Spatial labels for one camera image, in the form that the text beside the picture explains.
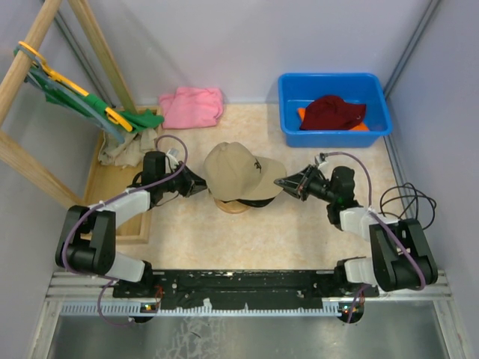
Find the beige cap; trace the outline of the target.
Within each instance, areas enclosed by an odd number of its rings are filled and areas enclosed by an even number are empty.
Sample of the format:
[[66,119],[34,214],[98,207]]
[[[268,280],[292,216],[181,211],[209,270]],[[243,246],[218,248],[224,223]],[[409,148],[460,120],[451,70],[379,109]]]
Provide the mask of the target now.
[[203,169],[212,196],[224,202],[274,198],[282,191],[275,181],[287,175],[281,162],[256,156],[238,142],[217,144]]

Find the wooden hat stand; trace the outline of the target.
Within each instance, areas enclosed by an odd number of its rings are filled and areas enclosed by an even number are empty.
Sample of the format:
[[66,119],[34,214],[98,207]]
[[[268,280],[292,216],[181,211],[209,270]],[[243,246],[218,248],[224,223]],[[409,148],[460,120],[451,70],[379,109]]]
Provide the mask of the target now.
[[214,199],[214,203],[221,211],[230,215],[238,215],[248,211],[251,208],[250,206],[247,206],[236,200],[224,202],[221,200]]

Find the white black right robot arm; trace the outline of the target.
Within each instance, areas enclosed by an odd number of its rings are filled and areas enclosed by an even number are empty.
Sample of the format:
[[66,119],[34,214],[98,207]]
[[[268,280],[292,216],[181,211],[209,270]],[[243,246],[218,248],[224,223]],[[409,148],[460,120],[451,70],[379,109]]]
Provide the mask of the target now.
[[419,221],[386,218],[361,206],[355,198],[353,169],[338,166],[326,178],[319,168],[309,165],[297,174],[277,179],[275,184],[300,201],[309,197],[325,201],[330,224],[370,243],[369,257],[338,262],[334,285],[340,294],[352,295],[361,284],[378,286],[385,292],[422,290],[439,279]]

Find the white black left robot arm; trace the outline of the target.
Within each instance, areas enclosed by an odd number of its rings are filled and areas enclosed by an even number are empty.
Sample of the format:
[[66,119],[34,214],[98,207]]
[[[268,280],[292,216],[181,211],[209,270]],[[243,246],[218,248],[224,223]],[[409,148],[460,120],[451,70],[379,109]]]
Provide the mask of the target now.
[[117,252],[117,228],[158,206],[165,193],[190,197],[206,189],[206,180],[171,153],[150,151],[125,191],[105,202],[67,210],[56,265],[74,274],[126,281],[137,295],[150,295],[156,287],[150,264]]

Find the beige crumpled cloth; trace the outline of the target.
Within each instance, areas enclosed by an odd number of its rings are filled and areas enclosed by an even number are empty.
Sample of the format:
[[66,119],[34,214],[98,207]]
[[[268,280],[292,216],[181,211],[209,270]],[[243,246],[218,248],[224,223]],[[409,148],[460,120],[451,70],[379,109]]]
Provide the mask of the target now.
[[146,129],[139,133],[123,132],[124,142],[120,143],[104,133],[98,153],[98,162],[104,166],[136,167],[147,152],[155,150],[156,129]]

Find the dark red cap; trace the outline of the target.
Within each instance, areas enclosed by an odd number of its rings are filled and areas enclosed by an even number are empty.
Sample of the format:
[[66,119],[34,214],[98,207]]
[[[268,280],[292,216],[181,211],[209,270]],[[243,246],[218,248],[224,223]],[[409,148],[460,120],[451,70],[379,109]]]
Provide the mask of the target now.
[[305,107],[305,119],[299,129],[302,131],[349,131],[364,123],[367,106],[350,103],[340,96],[326,95]]

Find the orange cap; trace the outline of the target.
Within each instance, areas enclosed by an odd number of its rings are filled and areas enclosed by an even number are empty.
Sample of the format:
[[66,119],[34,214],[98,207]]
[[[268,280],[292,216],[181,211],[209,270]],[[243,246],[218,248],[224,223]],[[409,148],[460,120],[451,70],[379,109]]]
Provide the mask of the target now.
[[[303,122],[305,119],[305,108],[298,108],[297,114],[301,122]],[[360,131],[360,132],[367,132],[368,130],[369,130],[368,127],[364,123],[360,123],[359,125],[354,126],[353,128],[350,129],[350,131]]]

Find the pink cloth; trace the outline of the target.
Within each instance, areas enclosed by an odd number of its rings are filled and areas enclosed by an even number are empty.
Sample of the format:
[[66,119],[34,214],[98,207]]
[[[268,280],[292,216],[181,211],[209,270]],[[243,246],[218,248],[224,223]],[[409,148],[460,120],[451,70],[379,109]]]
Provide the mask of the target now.
[[159,96],[164,129],[196,129],[216,126],[223,114],[219,88],[180,87]]

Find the wooden tray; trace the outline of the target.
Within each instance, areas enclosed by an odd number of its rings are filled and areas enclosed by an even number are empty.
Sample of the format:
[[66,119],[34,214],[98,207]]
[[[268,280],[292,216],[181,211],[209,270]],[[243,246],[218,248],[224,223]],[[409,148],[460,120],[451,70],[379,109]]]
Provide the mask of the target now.
[[[156,128],[157,137],[162,127]],[[101,132],[94,152],[83,201],[86,205],[108,200],[120,194],[131,185],[133,177],[142,169],[142,163],[136,167],[104,166],[98,162],[98,153],[104,132]],[[117,228],[116,243],[118,245],[136,245],[148,243],[151,213],[145,212],[123,223]]]

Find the blue plastic bin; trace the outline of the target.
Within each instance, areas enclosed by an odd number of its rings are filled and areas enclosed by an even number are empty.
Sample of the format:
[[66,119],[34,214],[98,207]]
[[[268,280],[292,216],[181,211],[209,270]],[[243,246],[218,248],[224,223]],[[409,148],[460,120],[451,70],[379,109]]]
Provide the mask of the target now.
[[[301,130],[299,108],[325,95],[366,105],[366,131]],[[379,79],[370,73],[285,73],[278,78],[281,131],[289,147],[364,148],[392,133],[393,124]]]

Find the green cloth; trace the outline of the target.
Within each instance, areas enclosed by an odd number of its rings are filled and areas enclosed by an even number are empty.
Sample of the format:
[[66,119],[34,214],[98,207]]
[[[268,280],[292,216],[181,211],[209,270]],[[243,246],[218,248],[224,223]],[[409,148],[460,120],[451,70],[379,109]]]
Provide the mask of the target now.
[[116,135],[121,130],[138,133],[154,129],[164,122],[162,115],[156,115],[149,109],[139,114],[113,109],[98,96],[80,93],[63,79],[54,79],[37,64],[31,65],[25,80],[40,89],[47,102],[75,111],[111,134]]

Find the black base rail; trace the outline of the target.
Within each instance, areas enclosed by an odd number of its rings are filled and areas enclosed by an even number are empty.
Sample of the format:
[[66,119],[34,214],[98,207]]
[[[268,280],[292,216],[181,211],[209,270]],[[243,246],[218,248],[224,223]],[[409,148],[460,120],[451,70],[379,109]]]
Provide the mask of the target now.
[[145,313],[204,311],[221,316],[325,313],[327,298],[350,303],[354,295],[356,306],[361,306],[365,298],[378,297],[379,290],[347,283],[338,270],[153,270],[138,283],[121,280],[113,289],[114,298],[152,298]]

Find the aluminium frame rail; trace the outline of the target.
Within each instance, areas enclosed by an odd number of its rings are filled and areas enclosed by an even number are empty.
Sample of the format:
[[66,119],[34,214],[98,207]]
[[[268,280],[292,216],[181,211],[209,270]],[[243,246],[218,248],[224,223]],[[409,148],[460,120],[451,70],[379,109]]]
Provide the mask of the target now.
[[56,272],[47,301],[70,315],[130,316],[336,316],[354,322],[367,299],[434,298],[445,277],[414,270],[347,277],[333,270],[154,270],[139,273]]

